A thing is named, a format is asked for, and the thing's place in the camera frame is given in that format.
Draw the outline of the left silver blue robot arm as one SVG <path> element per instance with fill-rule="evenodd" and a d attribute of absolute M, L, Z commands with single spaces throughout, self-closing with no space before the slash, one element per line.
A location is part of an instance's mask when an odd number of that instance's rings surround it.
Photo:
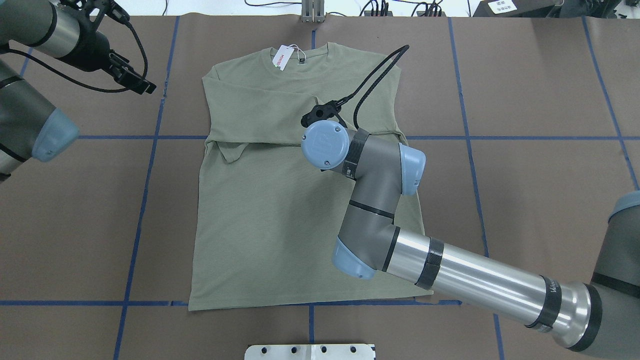
<path fill-rule="evenodd" d="M 1 62 L 1 180 L 35 159 L 46 163 L 64 152 L 80 136 L 80 129 L 50 101 L 55 92 L 74 98 L 57 75 L 87 91 L 101 94 L 151 94 L 149 60 L 130 14 L 114 0 L 3 0 L 0 6 L 1 55 L 23 57 L 50 71 L 43 79 L 28 79 L 19 69 Z M 105 18 L 132 34 L 142 58 L 142 71 L 119 54 L 99 27 Z M 54 68 L 34 55 L 38 52 L 85 73 L 103 72 L 115 88 L 90 85 Z"/>

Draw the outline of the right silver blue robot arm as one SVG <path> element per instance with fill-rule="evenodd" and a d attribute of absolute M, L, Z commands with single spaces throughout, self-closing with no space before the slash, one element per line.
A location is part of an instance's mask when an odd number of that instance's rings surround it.
<path fill-rule="evenodd" d="M 548 335 L 573 353 L 639 358 L 639 192 L 626 193 L 607 219 L 590 280 L 561 281 L 400 225 L 400 199 L 418 193 L 427 157 L 363 128 L 333 120 L 304 125 L 301 151 L 323 172 L 353 187 L 332 262 L 370 280 L 383 272 L 441 292 Z"/>

